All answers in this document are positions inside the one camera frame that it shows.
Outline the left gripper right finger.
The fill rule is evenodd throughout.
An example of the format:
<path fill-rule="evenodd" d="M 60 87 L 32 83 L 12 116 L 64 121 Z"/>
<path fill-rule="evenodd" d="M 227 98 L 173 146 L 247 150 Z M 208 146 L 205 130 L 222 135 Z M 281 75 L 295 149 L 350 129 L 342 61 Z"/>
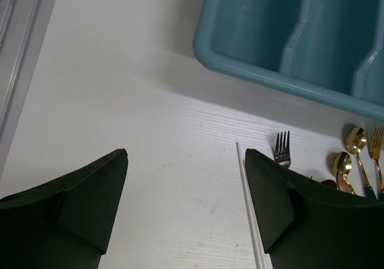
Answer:
<path fill-rule="evenodd" d="M 255 149 L 245 172 L 274 268 L 382 268 L 383 202 L 286 169 Z"/>

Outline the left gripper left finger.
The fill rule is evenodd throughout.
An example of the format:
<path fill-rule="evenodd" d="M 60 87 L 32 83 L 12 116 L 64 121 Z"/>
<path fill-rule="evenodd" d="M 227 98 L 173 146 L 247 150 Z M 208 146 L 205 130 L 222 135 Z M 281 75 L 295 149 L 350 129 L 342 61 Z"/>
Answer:
<path fill-rule="evenodd" d="M 98 268 L 128 169 L 117 149 L 1 199 L 1 268 Z"/>

